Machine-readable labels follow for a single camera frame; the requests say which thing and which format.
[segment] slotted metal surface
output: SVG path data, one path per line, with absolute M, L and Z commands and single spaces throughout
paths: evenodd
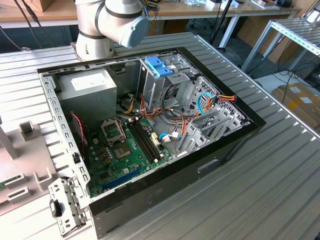
M 320 231 L 319 136 L 191 33 L 146 37 L 119 55 L 186 47 L 267 122 L 226 165 L 110 233 L 108 240 L 313 239 Z M 40 124 L 59 171 L 68 171 L 36 69 L 77 62 L 71 47 L 0 55 L 0 114 L 9 131 Z M 49 196 L 0 217 L 11 239 L 60 239 Z M 95 239 L 85 226 L 70 238 Z
M 320 54 L 320 26 L 305 19 L 283 19 L 271 22 L 271 27 L 315 55 Z

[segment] motherboard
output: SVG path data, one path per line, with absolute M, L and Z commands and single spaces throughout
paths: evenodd
M 91 197 L 96 197 L 172 159 L 167 148 L 156 140 L 155 132 L 146 118 L 117 124 L 123 129 L 125 139 L 114 141 L 113 144 L 109 139 L 121 135 L 116 122 L 107 125 L 109 127 L 104 127 L 104 130 L 97 128 L 85 136 L 88 142 L 85 163 L 91 177 L 88 183 Z

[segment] table leg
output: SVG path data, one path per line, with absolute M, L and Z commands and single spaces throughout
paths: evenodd
M 293 19 L 295 16 L 296 16 L 296 12 L 292 12 L 288 17 L 287 19 Z M 277 42 L 279 41 L 280 37 L 281 37 L 281 33 L 278 32 L 276 34 L 276 36 L 274 37 L 274 39 L 272 40 L 272 42 L 270 43 L 269 47 L 267 48 L 267 50 L 264 52 L 263 56 L 267 56 L 271 51 L 272 49 L 274 49 L 275 45 L 277 44 Z
M 267 37 L 270 29 L 271 29 L 271 20 L 268 22 L 268 24 L 266 25 L 265 29 L 263 30 L 261 36 L 259 37 L 258 41 L 256 42 L 256 44 L 254 45 L 252 51 L 250 52 L 249 56 L 247 57 L 247 59 L 245 60 L 243 66 L 242 66 L 242 71 L 246 71 L 248 69 L 248 67 L 250 66 L 252 60 L 254 59 L 254 57 L 256 56 L 260 46 L 262 45 L 262 43 L 264 42 L 265 38 Z
M 224 33 L 224 36 L 223 36 L 223 38 L 222 38 L 222 40 L 220 42 L 219 48 L 225 48 L 226 47 L 226 45 L 227 45 L 227 43 L 228 43 L 228 41 L 230 39 L 230 36 L 231 36 L 232 32 L 234 31 L 234 29 L 235 29 L 235 27 L 237 25 L 237 22 L 238 22 L 239 18 L 240 18 L 239 16 L 233 16 L 231 18 L 231 21 L 230 21 L 230 23 L 229 23 L 229 25 L 228 25 L 225 33 Z
M 289 70 L 291 71 L 299 62 L 300 60 L 303 58 L 303 56 L 308 52 L 307 49 L 304 49 L 300 55 L 296 58 L 296 60 L 294 60 L 294 62 L 292 63 L 292 65 L 289 67 Z

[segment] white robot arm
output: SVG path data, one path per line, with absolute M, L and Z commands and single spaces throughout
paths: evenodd
M 139 0 L 76 0 L 79 35 L 76 52 L 83 60 L 111 57 L 112 41 L 138 45 L 148 30 Z

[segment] blue pcie slot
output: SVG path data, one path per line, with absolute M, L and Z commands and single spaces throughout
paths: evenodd
M 112 182 L 109 182 L 109 183 L 103 185 L 103 186 L 102 186 L 103 190 L 105 190 L 105 189 L 110 189 L 110 188 L 112 188 L 112 187 L 114 187 L 114 186 L 116 186 L 116 185 L 118 185 L 118 184 L 121 184 L 121 183 L 123 183 L 123 182 L 128 181 L 129 179 L 131 179 L 131 178 L 133 178 L 134 176 L 138 175 L 138 174 L 139 174 L 139 170 L 141 170 L 141 168 L 142 168 L 142 167 L 139 167 L 139 168 L 137 168 L 136 170 L 128 173 L 127 175 L 124 175 L 124 176 L 122 176 L 122 177 L 119 177 L 117 180 L 114 180 L 114 181 L 112 181 Z

